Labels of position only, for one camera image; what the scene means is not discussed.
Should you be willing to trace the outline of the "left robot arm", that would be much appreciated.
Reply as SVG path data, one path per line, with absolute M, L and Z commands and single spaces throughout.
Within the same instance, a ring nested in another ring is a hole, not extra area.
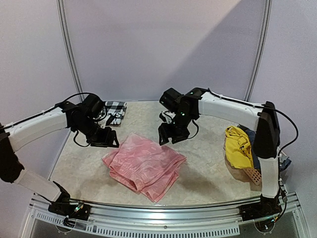
M 70 215 L 74 210 L 69 193 L 56 182 L 26 169 L 15 153 L 27 144 L 63 129 L 85 135 L 87 146 L 119 147 L 115 130 L 99 125 L 107 116 L 104 101 L 93 93 L 85 95 L 81 103 L 74 104 L 66 98 L 38 114 L 0 127 L 0 179 L 33 191 L 54 204 L 63 215 Z

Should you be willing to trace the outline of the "pink garment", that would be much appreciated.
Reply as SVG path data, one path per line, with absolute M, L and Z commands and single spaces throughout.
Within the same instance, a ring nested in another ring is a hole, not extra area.
M 135 133 L 102 158 L 109 175 L 151 202 L 159 202 L 179 178 L 186 156 Z

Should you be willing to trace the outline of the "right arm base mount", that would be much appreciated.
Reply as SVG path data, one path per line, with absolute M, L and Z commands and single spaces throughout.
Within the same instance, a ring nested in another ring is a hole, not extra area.
M 272 217 L 272 222 L 277 222 L 285 213 L 287 207 L 287 196 L 285 192 L 281 192 L 281 198 L 284 202 L 284 208 L 280 205 L 279 195 L 275 198 L 266 198 L 260 196 L 260 201 L 238 207 L 239 215 L 243 221 L 255 220 L 259 218 Z

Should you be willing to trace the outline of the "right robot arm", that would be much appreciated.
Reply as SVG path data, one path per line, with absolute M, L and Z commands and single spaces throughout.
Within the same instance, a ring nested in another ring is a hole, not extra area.
M 257 204 L 256 212 L 260 216 L 267 216 L 275 209 L 273 198 L 276 198 L 279 192 L 280 127 L 272 102 L 249 103 L 203 88 L 194 88 L 186 94 L 169 88 L 163 92 L 159 102 L 174 114 L 171 119 L 160 116 L 163 121 L 158 128 L 160 145 L 189 139 L 188 125 L 200 116 L 223 119 L 254 131 L 254 153 L 260 162 L 264 197 Z

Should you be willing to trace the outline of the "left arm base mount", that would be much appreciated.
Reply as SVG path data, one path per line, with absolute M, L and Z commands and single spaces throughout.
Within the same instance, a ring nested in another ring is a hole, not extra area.
M 92 206 L 83 202 L 71 202 L 70 194 L 57 182 L 54 181 L 54 184 L 60 189 L 61 194 L 56 201 L 51 202 L 48 211 L 70 219 L 87 221 Z

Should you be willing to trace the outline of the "black white checkered shirt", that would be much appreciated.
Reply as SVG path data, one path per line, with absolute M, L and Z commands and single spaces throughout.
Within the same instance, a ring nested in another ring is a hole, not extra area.
M 102 112 L 102 120 L 98 122 L 101 127 L 120 126 L 127 109 L 126 102 L 105 101 L 106 112 Z

